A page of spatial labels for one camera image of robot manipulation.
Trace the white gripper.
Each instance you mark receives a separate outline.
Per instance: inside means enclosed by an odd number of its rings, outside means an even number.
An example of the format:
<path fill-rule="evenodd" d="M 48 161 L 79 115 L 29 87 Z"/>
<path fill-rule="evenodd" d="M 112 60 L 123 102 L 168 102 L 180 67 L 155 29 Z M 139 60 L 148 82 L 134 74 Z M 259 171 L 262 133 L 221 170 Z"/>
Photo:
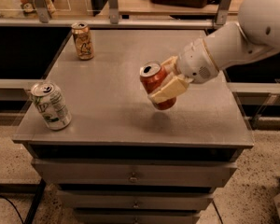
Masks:
<path fill-rule="evenodd" d="M 168 83 L 148 96 L 148 99 L 155 104 L 176 98 L 184 93 L 188 89 L 190 81 L 194 84 L 203 84 L 217 77 L 219 73 L 203 39 L 186 45 L 177 57 L 169 57 L 161 63 L 161 66 L 167 74 L 176 75 L 179 71 L 183 75 L 172 77 Z"/>

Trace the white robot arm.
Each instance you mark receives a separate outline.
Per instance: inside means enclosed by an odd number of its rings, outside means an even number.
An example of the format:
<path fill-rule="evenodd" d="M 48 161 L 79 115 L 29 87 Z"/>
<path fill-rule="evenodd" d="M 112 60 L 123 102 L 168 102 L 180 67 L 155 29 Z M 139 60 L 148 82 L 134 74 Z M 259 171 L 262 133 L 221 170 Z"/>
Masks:
<path fill-rule="evenodd" d="M 165 102 L 184 93 L 189 84 L 205 83 L 221 70 L 280 52 L 280 0 L 244 0 L 237 18 L 164 61 L 161 66 L 168 76 L 149 99 Z"/>

